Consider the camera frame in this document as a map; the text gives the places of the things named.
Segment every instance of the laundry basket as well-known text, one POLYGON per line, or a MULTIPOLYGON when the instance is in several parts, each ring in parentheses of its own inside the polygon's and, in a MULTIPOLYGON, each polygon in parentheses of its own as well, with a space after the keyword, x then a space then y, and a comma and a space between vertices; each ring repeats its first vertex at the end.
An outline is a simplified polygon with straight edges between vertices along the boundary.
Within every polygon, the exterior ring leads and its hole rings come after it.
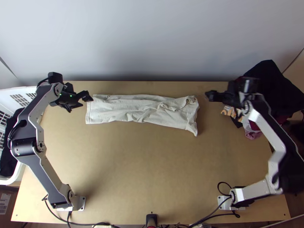
MULTIPOLYGON (((26 107, 35 97, 36 86, 0 90, 0 156, 4 147, 6 120, 11 118, 17 109, 26 107)), ((15 181, 21 181, 24 168, 25 166, 18 161, 11 177, 0 175, 0 185, 9 185, 15 181)))

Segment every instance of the wooden tabletop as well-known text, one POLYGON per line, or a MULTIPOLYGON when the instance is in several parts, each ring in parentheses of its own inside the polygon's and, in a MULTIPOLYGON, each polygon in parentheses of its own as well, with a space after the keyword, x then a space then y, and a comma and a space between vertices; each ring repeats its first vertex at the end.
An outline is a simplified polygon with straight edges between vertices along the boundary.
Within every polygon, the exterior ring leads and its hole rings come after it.
MULTIPOLYGON (((245 186, 267 173, 271 155, 265 137, 249 140, 244 129, 221 115, 223 104, 204 93, 224 91, 226 82, 71 82, 93 94, 197 95, 198 136, 150 123, 111 122, 86 125, 86 104, 71 113, 48 107, 41 122, 47 157, 62 182, 87 197, 85 210, 73 212, 78 223, 144 224, 158 214, 160 224, 190 224, 217 207, 217 183, 245 186)), ((46 191, 25 170, 13 221, 60 223, 41 199, 46 191)), ((66 219, 67 212, 57 212, 66 219)), ((257 200, 241 217, 216 217, 210 223, 290 218, 284 195, 257 200)))

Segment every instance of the mounting plate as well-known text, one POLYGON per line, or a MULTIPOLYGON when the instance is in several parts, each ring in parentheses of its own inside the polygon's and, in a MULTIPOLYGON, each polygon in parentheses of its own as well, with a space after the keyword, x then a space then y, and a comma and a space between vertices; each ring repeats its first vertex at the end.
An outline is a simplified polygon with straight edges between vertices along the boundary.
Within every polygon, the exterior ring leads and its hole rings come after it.
MULTIPOLYGON (((217 197, 217 205, 220 205, 225 199, 227 199, 229 196, 218 196, 217 197)), ((232 198, 228 199, 221 205, 219 208, 220 210, 226 210, 226 211, 237 211, 237 210, 245 210, 245 207, 231 207, 232 205, 232 198)))
POLYGON ((67 208, 57 208, 57 211, 83 211, 84 210, 84 206, 86 202, 86 198, 84 196, 80 196, 79 197, 79 209, 78 210, 73 210, 73 207, 67 207, 67 208))

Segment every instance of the white wall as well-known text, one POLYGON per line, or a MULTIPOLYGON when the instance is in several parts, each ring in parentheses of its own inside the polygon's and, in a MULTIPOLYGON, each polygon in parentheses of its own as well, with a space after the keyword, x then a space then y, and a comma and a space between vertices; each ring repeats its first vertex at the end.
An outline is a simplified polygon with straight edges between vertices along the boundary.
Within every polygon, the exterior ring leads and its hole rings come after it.
POLYGON ((0 89, 17 86, 23 86, 23 83, 0 61, 0 89))
POLYGON ((228 80, 264 59, 287 67, 304 47, 303 9, 303 0, 2 0, 0 56, 33 85, 49 71, 228 80))

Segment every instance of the white cloth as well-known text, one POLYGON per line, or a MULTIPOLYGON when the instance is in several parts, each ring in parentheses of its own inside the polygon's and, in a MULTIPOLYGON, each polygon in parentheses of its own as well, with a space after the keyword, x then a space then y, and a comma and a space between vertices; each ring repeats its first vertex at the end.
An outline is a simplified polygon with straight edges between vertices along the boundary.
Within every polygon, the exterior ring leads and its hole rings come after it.
POLYGON ((199 109, 195 96, 181 98, 154 95, 93 95, 87 102, 86 124, 135 121, 184 129, 197 136, 199 109))

